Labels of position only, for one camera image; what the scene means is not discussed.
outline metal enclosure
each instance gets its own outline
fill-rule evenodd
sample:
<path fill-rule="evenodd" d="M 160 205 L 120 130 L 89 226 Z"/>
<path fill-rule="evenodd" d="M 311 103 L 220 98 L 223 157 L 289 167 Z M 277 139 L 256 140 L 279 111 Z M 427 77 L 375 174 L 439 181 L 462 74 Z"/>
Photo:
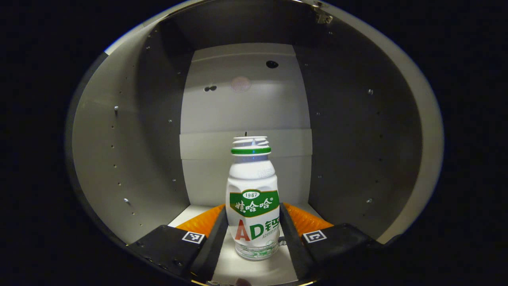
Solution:
<path fill-rule="evenodd" d="M 320 11 L 333 20 L 293 0 L 189 1 L 101 55 L 66 144 L 75 190 L 111 237 L 129 244 L 189 206 L 221 204 L 229 144 L 245 131 L 268 135 L 281 201 L 381 243 L 409 227 L 442 160 L 432 90 L 381 33 Z M 247 92 L 231 89 L 236 76 Z"/>

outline green label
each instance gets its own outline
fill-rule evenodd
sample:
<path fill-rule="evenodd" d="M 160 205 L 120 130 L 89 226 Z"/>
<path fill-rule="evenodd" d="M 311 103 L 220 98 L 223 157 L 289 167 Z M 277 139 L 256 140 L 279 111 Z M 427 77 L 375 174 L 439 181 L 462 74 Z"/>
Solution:
<path fill-rule="evenodd" d="M 275 210 L 279 206 L 279 195 L 275 191 L 245 190 L 230 193 L 229 203 L 233 210 L 244 217 L 255 217 Z"/>

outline black background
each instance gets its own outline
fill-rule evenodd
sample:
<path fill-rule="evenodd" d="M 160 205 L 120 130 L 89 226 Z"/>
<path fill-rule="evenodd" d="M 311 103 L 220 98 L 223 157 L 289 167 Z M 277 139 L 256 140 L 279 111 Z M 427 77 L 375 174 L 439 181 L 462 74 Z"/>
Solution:
<path fill-rule="evenodd" d="M 96 228 L 74 197 L 63 151 L 68 104 L 84 72 L 115 39 L 177 2 L 2 7 L 4 170 L 12 180 L 3 190 L 4 260 L 13 274 L 2 277 L 6 284 L 177 284 Z M 500 277 L 500 254 L 493 253 L 506 250 L 500 183 L 506 2 L 329 2 L 384 33 L 419 65 L 440 104 L 446 136 L 441 177 L 420 218 L 390 251 L 337 265 L 329 283 L 477 284 Z"/>

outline bottle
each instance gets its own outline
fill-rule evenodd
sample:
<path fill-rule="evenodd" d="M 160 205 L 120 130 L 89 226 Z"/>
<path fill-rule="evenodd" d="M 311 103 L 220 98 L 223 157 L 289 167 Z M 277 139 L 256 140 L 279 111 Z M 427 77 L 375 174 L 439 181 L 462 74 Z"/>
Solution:
<path fill-rule="evenodd" d="M 226 215 L 236 252 L 263 260 L 278 249 L 279 195 L 277 176 L 268 160 L 266 136 L 235 137 L 234 162 L 226 187 Z"/>

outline ad calcium milk bottle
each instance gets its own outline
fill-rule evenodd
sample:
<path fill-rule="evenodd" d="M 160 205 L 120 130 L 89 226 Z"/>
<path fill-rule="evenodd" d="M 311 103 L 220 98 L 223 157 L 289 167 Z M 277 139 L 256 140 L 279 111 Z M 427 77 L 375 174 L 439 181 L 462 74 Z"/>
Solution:
<path fill-rule="evenodd" d="M 236 252 L 263 260 L 278 249 L 279 195 L 277 176 L 268 160 L 266 136 L 235 137 L 234 162 L 226 187 L 226 214 Z"/>

